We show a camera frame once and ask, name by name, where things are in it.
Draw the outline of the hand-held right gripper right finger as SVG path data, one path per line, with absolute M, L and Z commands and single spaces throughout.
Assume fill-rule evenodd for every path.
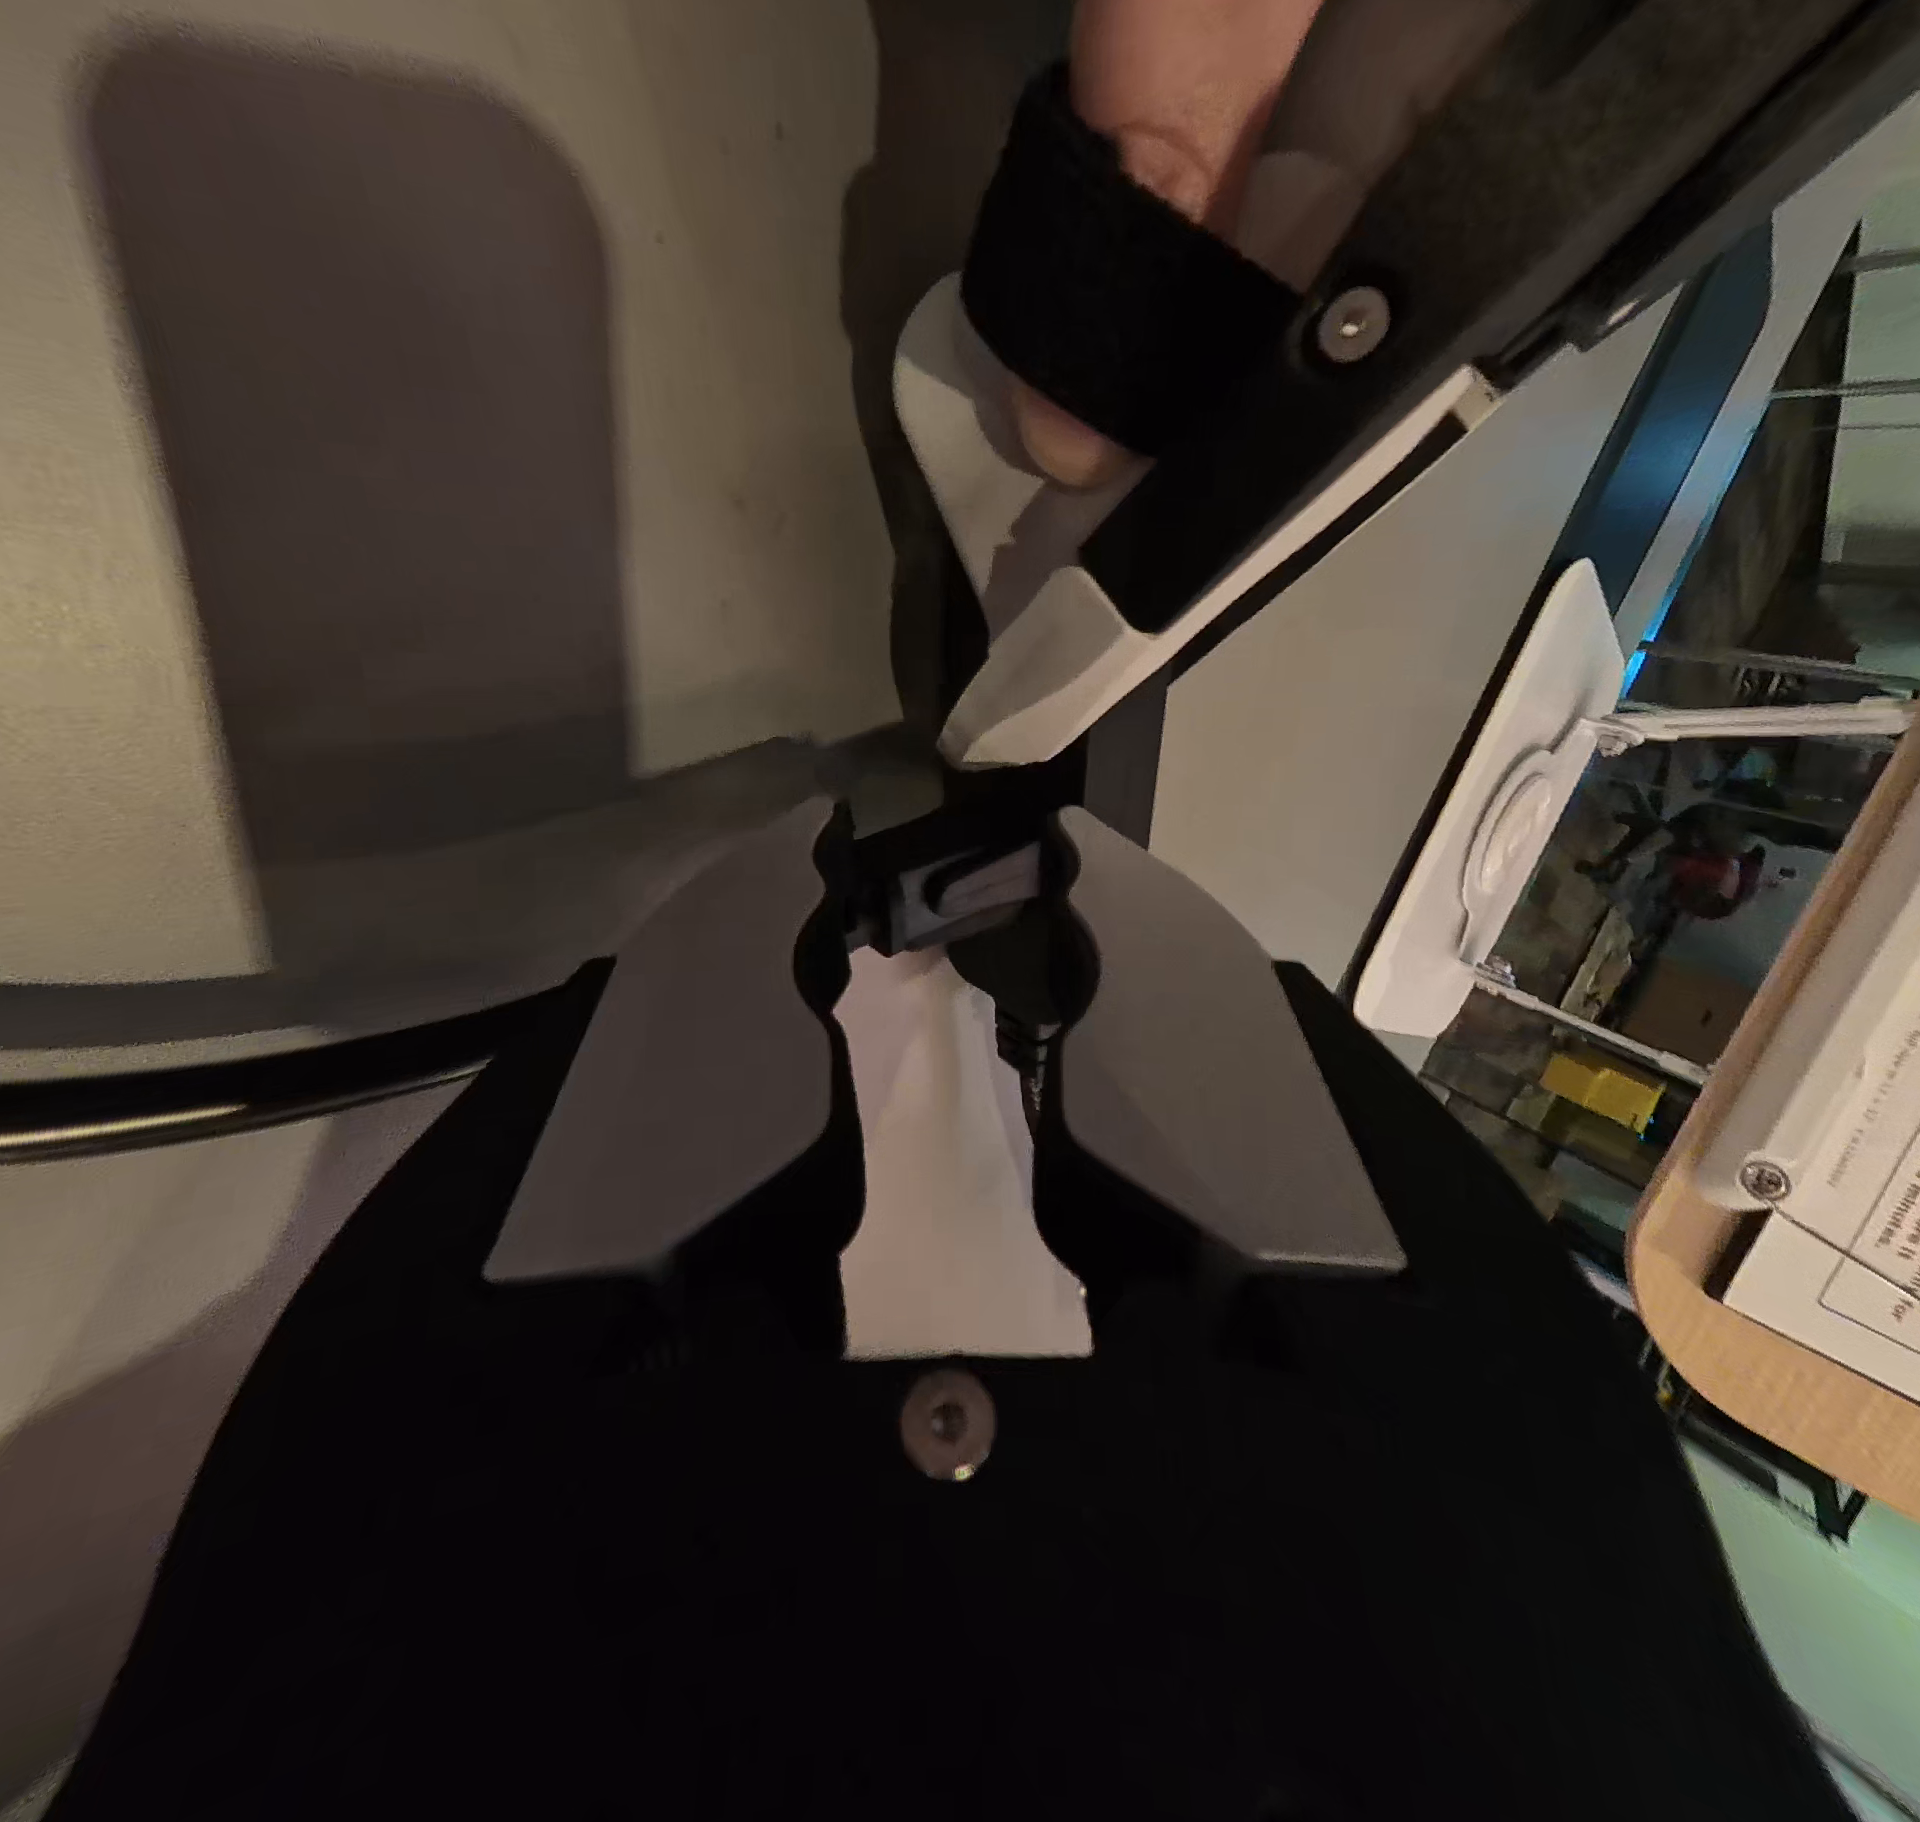
M 1085 1283 L 1194 1250 L 1266 1275 L 1392 1280 L 1406 1252 L 1260 942 L 1080 807 L 1054 820 L 1065 1009 L 1036 1218 Z

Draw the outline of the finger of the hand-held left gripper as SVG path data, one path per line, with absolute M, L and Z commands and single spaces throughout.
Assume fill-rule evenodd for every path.
M 1499 407 L 1457 366 L 1355 419 L 1308 393 L 1305 420 L 1212 432 L 1128 486 L 1073 495 L 1005 461 L 985 407 L 932 385 L 932 495 L 991 625 L 941 732 L 955 767 L 1070 750 L 1159 673 L 1185 670 L 1320 567 Z

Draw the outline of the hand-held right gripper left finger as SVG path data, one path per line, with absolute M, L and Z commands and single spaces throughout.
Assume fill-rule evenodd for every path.
M 813 1157 L 840 1257 L 861 1131 L 840 1000 L 850 815 L 805 799 L 730 838 L 617 949 L 494 1242 L 494 1284 L 655 1274 Z

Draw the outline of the black power strip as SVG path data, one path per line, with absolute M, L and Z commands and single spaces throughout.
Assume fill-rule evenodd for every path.
M 855 834 L 936 811 L 1080 807 L 1146 848 L 1166 721 L 1166 645 L 1077 565 L 991 636 L 948 542 L 900 549 L 891 662 L 905 722 L 855 763 Z

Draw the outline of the person's left hand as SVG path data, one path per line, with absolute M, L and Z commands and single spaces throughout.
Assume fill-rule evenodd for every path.
M 1073 0 L 1020 94 L 963 305 L 1010 373 L 1031 466 L 1092 492 L 1229 405 L 1290 340 L 1308 274 L 1246 254 L 1253 188 L 1355 206 L 1355 176 L 1257 168 L 1325 0 Z

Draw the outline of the yellow storage box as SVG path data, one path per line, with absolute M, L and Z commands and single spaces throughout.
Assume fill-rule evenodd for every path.
M 1667 1078 L 1638 1064 L 1557 1048 L 1541 1072 L 1541 1089 L 1562 1125 L 1585 1131 L 1606 1125 L 1642 1142 L 1667 1098 Z

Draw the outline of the white document stand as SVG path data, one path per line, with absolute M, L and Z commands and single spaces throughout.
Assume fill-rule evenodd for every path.
M 1351 1000 L 1380 1036 L 1435 1041 L 1494 945 L 1595 762 L 1724 740 L 1898 740 L 1915 700 L 1797 706 L 1628 706 L 1627 657 L 1597 565 L 1550 585 L 1482 724 L 1387 907 Z

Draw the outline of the printed instruction sheet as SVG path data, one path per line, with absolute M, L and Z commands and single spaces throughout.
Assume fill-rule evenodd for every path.
M 1755 1159 L 1790 1188 L 1733 1265 L 1724 1306 L 1915 1403 L 1915 1014 L 1797 1093 Z

